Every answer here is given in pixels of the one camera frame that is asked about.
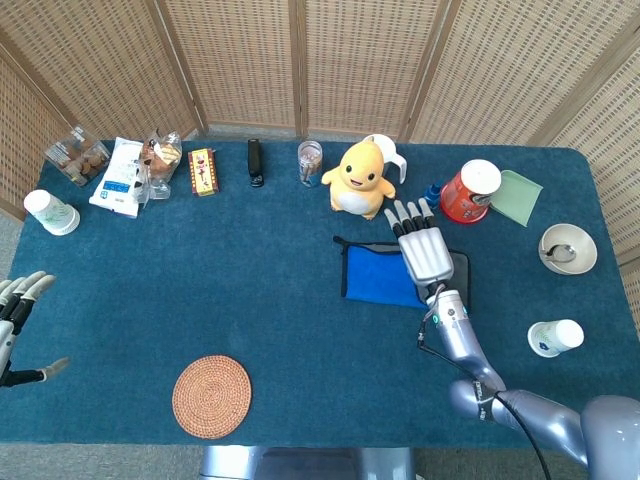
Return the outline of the metal spoon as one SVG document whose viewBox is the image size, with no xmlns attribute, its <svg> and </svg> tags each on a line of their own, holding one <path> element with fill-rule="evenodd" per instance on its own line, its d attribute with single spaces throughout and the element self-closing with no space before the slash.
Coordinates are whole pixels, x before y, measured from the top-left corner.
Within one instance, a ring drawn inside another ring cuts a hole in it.
<svg viewBox="0 0 640 480">
<path fill-rule="evenodd" d="M 569 244 L 556 244 L 542 251 L 542 258 L 548 262 L 569 263 L 577 256 L 576 250 Z"/>
</svg>

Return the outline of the woven bamboo folding screen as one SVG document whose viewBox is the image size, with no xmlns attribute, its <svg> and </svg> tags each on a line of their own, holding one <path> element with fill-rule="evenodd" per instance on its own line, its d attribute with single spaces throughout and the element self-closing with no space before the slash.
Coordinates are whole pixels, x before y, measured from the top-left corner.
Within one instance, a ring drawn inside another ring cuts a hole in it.
<svg viewBox="0 0 640 480">
<path fill-rule="evenodd" d="M 575 148 L 640 336 L 640 0 L 0 0 L 0 221 L 79 125 Z"/>
</svg>

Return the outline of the beige bowl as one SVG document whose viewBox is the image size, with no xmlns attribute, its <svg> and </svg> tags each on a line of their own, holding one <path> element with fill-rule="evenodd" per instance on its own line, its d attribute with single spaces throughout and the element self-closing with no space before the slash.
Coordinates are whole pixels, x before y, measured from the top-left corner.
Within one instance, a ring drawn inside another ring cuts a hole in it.
<svg viewBox="0 0 640 480">
<path fill-rule="evenodd" d="M 569 263 L 554 263 L 542 258 L 542 251 L 556 244 L 569 244 L 577 252 L 576 258 Z M 598 250 L 594 240 L 582 228 L 568 223 L 559 223 L 548 227 L 538 243 L 538 255 L 543 265 L 561 275 L 581 275 L 589 272 L 596 264 Z"/>
</svg>

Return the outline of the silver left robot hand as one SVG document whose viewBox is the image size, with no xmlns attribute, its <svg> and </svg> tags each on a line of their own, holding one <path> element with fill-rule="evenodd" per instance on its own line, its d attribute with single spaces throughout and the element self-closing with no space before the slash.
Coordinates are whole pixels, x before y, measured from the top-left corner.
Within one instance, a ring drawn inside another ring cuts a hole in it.
<svg viewBox="0 0 640 480">
<path fill-rule="evenodd" d="M 0 388 L 46 382 L 70 364 L 70 358 L 63 357 L 40 369 L 11 370 L 16 339 L 36 301 L 55 281 L 54 275 L 36 271 L 27 277 L 0 282 Z"/>
</svg>

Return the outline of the paper cup with blue print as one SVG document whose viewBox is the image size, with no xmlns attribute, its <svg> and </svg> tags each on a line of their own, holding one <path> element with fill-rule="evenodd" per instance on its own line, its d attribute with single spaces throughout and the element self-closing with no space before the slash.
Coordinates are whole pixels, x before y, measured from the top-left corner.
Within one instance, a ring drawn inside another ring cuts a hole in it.
<svg viewBox="0 0 640 480">
<path fill-rule="evenodd" d="M 574 320 L 537 322 L 529 327 L 527 340 L 540 357 L 554 358 L 584 342 L 584 331 Z"/>
</svg>

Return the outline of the paper cup with green print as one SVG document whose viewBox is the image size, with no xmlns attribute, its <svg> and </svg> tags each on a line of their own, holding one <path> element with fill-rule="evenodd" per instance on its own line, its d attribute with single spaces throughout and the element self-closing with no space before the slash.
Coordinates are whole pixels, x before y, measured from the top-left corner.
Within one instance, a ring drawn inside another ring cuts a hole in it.
<svg viewBox="0 0 640 480">
<path fill-rule="evenodd" d="M 79 212 L 47 190 L 31 191 L 24 198 L 23 205 L 27 212 L 52 235 L 67 235 L 79 226 Z"/>
</svg>

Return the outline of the small red yellow box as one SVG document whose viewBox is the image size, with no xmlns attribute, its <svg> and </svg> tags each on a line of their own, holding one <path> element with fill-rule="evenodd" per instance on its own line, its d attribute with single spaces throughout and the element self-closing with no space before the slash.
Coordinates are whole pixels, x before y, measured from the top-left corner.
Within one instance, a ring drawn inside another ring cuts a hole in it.
<svg viewBox="0 0 640 480">
<path fill-rule="evenodd" d="M 192 150 L 188 153 L 192 192 L 203 197 L 219 192 L 215 154 L 211 148 Z"/>
</svg>

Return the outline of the clear plastic cookie box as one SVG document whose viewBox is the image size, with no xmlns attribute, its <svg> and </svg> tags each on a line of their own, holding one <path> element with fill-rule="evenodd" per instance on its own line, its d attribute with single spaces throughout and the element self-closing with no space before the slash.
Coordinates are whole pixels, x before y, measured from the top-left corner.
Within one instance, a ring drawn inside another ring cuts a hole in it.
<svg viewBox="0 0 640 480">
<path fill-rule="evenodd" d="M 77 186 L 86 185 L 105 170 L 110 156 L 106 146 L 81 125 L 45 150 L 45 159 Z"/>
</svg>

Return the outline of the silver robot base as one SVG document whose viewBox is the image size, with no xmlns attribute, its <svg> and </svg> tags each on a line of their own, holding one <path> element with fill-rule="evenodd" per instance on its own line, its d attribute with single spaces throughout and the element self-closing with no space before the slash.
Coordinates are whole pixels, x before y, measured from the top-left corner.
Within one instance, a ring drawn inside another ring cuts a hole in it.
<svg viewBox="0 0 640 480">
<path fill-rule="evenodd" d="M 424 480 L 410 448 L 207 446 L 198 480 Z"/>
</svg>

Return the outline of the white snack bag blue print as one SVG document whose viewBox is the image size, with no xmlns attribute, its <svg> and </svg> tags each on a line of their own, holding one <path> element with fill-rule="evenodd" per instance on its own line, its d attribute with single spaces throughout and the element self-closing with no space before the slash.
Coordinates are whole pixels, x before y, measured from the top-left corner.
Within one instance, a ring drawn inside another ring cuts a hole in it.
<svg viewBox="0 0 640 480">
<path fill-rule="evenodd" d="M 139 202 L 134 190 L 142 148 L 142 142 L 116 138 L 109 165 L 89 198 L 91 205 L 130 218 L 137 217 Z"/>
</svg>

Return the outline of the black stapler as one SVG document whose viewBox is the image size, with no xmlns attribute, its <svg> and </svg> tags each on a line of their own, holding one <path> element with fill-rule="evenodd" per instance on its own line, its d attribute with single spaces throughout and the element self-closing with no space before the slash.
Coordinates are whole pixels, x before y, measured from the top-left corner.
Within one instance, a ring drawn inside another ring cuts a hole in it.
<svg viewBox="0 0 640 480">
<path fill-rule="evenodd" d="M 249 139 L 247 144 L 247 165 L 250 177 L 250 185 L 254 188 L 259 188 L 264 185 L 261 145 L 258 139 Z"/>
</svg>

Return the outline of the clear bag of bread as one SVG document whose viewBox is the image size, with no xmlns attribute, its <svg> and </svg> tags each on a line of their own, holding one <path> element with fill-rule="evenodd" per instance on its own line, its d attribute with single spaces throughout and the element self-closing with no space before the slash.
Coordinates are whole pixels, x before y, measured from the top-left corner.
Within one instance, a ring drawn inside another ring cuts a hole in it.
<svg viewBox="0 0 640 480">
<path fill-rule="evenodd" d="M 141 149 L 134 194 L 140 204 L 170 197 L 169 182 L 182 158 L 181 136 L 177 131 L 152 133 Z"/>
</svg>

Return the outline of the grey blue-backed cloth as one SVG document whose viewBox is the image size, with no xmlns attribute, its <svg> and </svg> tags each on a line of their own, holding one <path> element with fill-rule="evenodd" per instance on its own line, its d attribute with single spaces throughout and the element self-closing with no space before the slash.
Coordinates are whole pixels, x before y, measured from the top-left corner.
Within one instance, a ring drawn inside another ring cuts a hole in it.
<svg viewBox="0 0 640 480">
<path fill-rule="evenodd" d="M 426 306 L 438 284 L 418 287 L 412 281 L 397 243 L 358 243 L 339 236 L 333 241 L 342 247 L 341 295 L 350 300 L 412 308 Z M 463 304 L 470 305 L 471 267 L 468 257 L 449 250 L 454 264 L 453 277 L 442 282 L 459 292 Z"/>
</svg>

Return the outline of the clear jar with sticks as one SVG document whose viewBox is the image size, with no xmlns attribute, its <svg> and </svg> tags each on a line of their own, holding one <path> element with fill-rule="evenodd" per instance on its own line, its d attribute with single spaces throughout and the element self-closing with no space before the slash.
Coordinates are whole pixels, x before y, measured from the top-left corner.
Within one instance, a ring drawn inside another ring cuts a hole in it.
<svg viewBox="0 0 640 480">
<path fill-rule="evenodd" d="M 318 186 L 322 176 L 323 150 L 321 145 L 313 140 L 304 141 L 298 146 L 297 157 L 301 183 L 307 187 Z"/>
</svg>

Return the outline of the yellow plush toy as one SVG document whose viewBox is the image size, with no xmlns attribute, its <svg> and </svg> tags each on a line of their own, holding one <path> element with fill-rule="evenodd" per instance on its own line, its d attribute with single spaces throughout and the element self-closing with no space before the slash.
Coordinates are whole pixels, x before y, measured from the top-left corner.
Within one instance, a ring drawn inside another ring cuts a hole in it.
<svg viewBox="0 0 640 480">
<path fill-rule="evenodd" d="M 329 187 L 331 209 L 372 220 L 385 199 L 396 197 L 396 189 L 383 170 L 383 154 L 373 140 L 353 144 L 339 165 L 322 175 L 321 183 Z"/>
</svg>

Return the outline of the round woven rattan coaster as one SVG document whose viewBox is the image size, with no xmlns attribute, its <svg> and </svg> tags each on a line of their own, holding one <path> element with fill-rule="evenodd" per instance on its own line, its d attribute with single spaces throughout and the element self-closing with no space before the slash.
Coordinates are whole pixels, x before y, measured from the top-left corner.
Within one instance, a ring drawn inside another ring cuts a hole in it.
<svg viewBox="0 0 640 480">
<path fill-rule="evenodd" d="M 252 385 L 245 368 L 226 355 L 209 355 L 189 364 L 172 393 L 179 426 L 202 439 L 220 439 L 234 432 L 248 415 Z"/>
</svg>

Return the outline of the white plastic pitcher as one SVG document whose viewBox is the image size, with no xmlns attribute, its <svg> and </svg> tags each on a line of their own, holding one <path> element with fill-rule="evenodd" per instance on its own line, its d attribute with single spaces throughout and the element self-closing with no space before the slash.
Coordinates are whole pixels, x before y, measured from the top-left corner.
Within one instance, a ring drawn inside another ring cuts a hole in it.
<svg viewBox="0 0 640 480">
<path fill-rule="evenodd" d="M 390 166 L 395 165 L 399 170 L 399 183 L 403 184 L 407 175 L 407 160 L 398 153 L 394 140 L 384 134 L 370 134 L 362 141 L 373 142 L 378 146 L 384 160 L 383 173 L 387 174 Z"/>
</svg>

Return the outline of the light green cloth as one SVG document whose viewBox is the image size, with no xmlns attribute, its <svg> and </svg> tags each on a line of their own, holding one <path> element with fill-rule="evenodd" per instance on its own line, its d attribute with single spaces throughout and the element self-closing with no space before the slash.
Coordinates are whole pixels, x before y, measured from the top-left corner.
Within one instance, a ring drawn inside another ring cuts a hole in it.
<svg viewBox="0 0 640 480">
<path fill-rule="evenodd" d="M 492 195 L 491 208 L 523 227 L 528 226 L 543 187 L 513 170 L 501 172 L 501 185 Z"/>
</svg>

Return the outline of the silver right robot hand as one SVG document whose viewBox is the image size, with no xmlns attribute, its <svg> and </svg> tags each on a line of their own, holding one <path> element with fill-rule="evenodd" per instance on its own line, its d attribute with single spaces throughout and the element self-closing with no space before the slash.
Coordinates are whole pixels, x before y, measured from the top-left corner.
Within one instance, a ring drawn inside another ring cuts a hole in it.
<svg viewBox="0 0 640 480">
<path fill-rule="evenodd" d="M 385 208 L 384 214 L 416 286 L 429 287 L 453 277 L 453 260 L 424 198 L 406 203 L 394 200 L 393 208 Z"/>
</svg>

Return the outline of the blue table cloth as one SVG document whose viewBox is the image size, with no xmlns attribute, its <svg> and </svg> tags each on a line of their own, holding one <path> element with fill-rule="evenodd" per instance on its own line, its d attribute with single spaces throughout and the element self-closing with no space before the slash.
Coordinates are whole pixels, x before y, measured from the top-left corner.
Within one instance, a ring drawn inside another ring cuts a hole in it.
<svg viewBox="0 0 640 480">
<path fill-rule="evenodd" d="M 222 354 L 252 385 L 249 413 L 230 444 L 428 447 L 518 444 L 505 427 L 462 417 L 449 400 L 459 372 L 418 350 L 422 311 L 341 295 L 339 236 L 390 242 L 383 216 L 337 213 L 325 187 L 298 178 L 293 143 L 262 145 L 265 183 L 250 185 L 247 146 L 214 146 L 218 194 L 197 197 L 189 169 L 169 199 L 135 219 L 93 206 L 90 188 L 54 167 L 41 186 L 80 212 L 54 236 L 28 218 L 13 277 L 43 270 L 55 284 L 33 307 L 12 355 L 17 370 L 61 357 L 54 379 L 0 388 L 0 443 L 189 444 L 172 392 L 194 360 Z M 402 200 L 452 178 L 473 158 L 543 187 L 527 227 L 490 213 L 473 225 L 439 218 L 447 245 L 471 263 L 470 319 L 505 383 L 581 410 L 593 397 L 640 400 L 640 341 L 586 158 L 568 148 L 404 145 Z M 561 275 L 538 255 L 544 231 L 568 223 L 598 259 Z M 576 321 L 581 346 L 543 358 L 529 346 L 537 322 Z"/>
</svg>

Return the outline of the red instant noodle cup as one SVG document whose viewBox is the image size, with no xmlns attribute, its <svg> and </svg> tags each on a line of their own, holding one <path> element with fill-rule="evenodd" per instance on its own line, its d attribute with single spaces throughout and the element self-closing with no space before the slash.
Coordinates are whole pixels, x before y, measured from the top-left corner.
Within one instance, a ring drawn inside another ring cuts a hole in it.
<svg viewBox="0 0 640 480">
<path fill-rule="evenodd" d="M 492 196 L 501 186 L 501 171 L 485 159 L 467 161 L 443 187 L 440 208 L 452 221 L 473 224 L 488 213 Z"/>
</svg>

